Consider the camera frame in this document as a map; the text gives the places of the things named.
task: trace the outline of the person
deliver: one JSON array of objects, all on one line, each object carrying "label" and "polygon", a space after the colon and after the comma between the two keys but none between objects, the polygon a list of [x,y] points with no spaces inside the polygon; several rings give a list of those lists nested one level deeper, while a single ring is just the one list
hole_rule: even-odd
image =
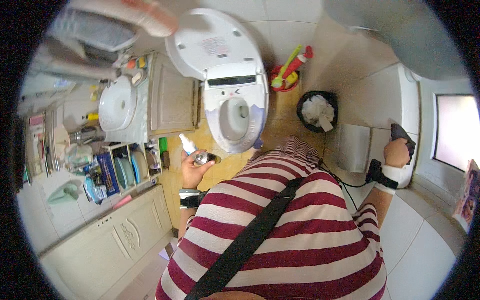
[{"label": "person", "polygon": [[[390,179],[410,159],[405,139],[384,148]],[[182,153],[185,189],[196,189],[213,163],[193,164]],[[206,299],[380,299],[386,268],[380,245],[393,192],[376,184],[351,215],[338,182],[317,166],[318,152],[294,136],[257,151],[231,180],[180,210],[179,243],[156,299],[184,299],[236,236],[285,184],[304,177],[274,229],[222,292]]]}]

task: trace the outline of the hand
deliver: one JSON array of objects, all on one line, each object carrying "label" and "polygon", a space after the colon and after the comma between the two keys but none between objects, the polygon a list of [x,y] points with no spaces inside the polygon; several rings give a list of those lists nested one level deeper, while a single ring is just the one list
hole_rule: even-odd
[{"label": "hand", "polygon": [[402,168],[410,160],[408,148],[405,145],[408,141],[404,138],[398,138],[391,141],[384,148],[385,164],[387,166]]},{"label": "hand", "polygon": [[183,177],[184,189],[196,189],[202,181],[204,174],[211,166],[215,164],[215,161],[207,161],[201,166],[196,166],[193,162],[195,155],[205,150],[197,150],[190,155],[187,155],[185,150],[181,152],[181,173]]}]

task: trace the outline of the magazine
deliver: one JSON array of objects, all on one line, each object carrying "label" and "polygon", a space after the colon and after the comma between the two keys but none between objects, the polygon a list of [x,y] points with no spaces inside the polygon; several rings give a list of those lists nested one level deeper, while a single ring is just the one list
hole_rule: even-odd
[{"label": "magazine", "polygon": [[456,204],[453,217],[457,219],[463,229],[468,232],[468,228],[473,219],[475,206],[480,198],[480,170],[473,159],[468,162],[465,177],[465,188]]}]

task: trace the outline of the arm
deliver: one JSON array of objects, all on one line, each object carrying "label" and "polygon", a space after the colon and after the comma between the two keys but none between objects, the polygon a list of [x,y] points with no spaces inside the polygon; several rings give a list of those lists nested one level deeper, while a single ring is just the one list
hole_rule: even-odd
[{"label": "arm", "polygon": [[[410,160],[408,149],[405,145],[406,142],[406,139],[399,138],[389,142],[384,148],[386,168],[384,169],[383,173],[385,176],[394,181],[398,181],[402,167]],[[380,189],[376,186],[377,184],[372,188],[367,198],[363,200],[360,208],[365,204],[372,204],[375,206],[375,209],[377,210],[378,228],[380,228],[385,219],[388,208],[390,207],[390,203],[392,202],[395,191],[387,192],[387,190],[389,190],[388,188]]]},{"label": "arm", "polygon": [[[207,163],[196,166],[194,164],[195,155],[205,150],[197,150],[190,155],[187,155],[185,150],[181,152],[181,173],[184,189],[193,189],[196,190],[202,179],[204,178],[205,172],[208,171],[211,166],[215,164],[215,161],[208,161]],[[179,224],[179,239],[185,234],[185,229],[187,227],[187,221],[191,216],[194,216],[197,213],[197,208],[181,208],[180,209],[180,224]]]},{"label": "arm", "polygon": [[179,239],[185,235],[185,229],[187,227],[187,221],[191,216],[197,213],[196,208],[183,208],[180,209],[180,224],[179,224]]}]

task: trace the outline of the window frame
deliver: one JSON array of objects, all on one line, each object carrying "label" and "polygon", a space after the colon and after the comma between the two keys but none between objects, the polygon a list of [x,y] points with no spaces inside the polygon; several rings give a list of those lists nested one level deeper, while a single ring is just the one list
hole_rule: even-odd
[{"label": "window frame", "polygon": [[465,172],[435,158],[438,95],[473,95],[473,89],[469,79],[420,79],[420,141],[414,181],[449,205],[455,206],[465,181]]}]

